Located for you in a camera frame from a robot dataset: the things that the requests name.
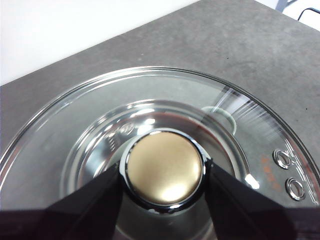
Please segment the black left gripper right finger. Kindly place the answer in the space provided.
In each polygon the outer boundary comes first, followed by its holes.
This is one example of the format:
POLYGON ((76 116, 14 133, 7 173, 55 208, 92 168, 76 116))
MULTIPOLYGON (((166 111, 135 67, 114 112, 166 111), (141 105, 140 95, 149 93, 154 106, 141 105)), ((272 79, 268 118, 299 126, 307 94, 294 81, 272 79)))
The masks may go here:
POLYGON ((318 240, 320 209, 287 208, 216 164, 206 166, 205 200, 219 240, 318 240))

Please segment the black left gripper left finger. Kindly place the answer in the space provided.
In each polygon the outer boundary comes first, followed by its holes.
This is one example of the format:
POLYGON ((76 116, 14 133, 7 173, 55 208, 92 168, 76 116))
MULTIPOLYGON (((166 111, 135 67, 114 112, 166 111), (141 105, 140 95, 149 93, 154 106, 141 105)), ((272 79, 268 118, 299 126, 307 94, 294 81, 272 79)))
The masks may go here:
POLYGON ((2 240, 110 240, 123 198, 115 164, 43 209, 2 210, 2 240))

